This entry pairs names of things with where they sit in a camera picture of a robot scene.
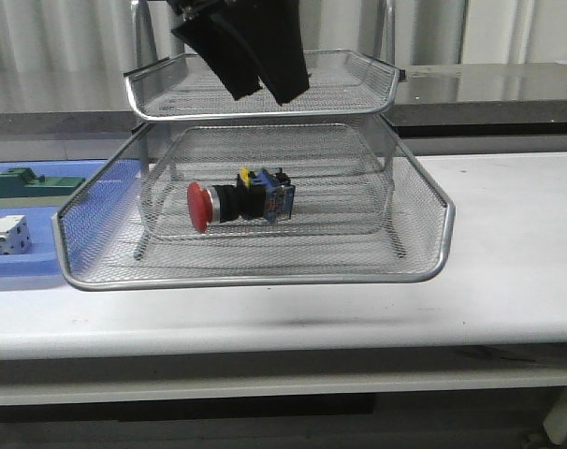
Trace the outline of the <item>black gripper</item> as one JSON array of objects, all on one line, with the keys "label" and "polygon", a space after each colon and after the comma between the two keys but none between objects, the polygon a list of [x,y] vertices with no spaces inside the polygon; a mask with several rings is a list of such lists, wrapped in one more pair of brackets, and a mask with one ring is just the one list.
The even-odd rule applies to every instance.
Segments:
[{"label": "black gripper", "polygon": [[167,4],[184,19],[171,33],[203,59],[235,100],[264,86],[284,105],[309,89],[298,1]]}]

